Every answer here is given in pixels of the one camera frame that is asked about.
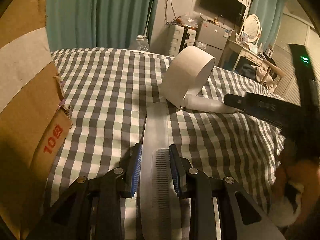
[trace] roll of tape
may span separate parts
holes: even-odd
[[[214,68],[215,58],[205,51],[189,46],[171,62],[160,85],[160,94],[182,109],[185,95],[197,95]]]

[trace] clear plastic bottle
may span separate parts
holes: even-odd
[[[130,50],[141,50],[141,51],[149,51],[150,47],[147,41],[147,37],[143,35],[138,35],[137,39],[131,42]]]

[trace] green indicator light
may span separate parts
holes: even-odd
[[[302,61],[309,63],[309,59],[307,57],[301,57]]]

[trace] curtain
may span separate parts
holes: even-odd
[[[285,0],[252,0],[249,14],[258,16],[262,27],[261,38],[263,50],[274,45],[280,27]]]
[[[47,0],[50,50],[126,49],[137,35],[143,35],[149,10],[151,36],[156,5],[157,0]]]

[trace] bed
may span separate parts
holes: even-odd
[[[79,176],[89,179],[115,168],[139,142],[161,78],[172,58],[123,49],[63,49],[52,54],[66,93],[73,126],[49,174],[44,208],[48,208]],[[226,93],[246,92],[279,98],[257,82],[215,67],[200,96],[222,101]],[[276,158],[283,148],[280,131],[241,113],[207,114],[169,108],[169,143],[208,176],[232,176],[268,210]],[[180,238],[188,238],[189,202],[177,212]],[[136,197],[121,199],[125,239],[143,239]]]

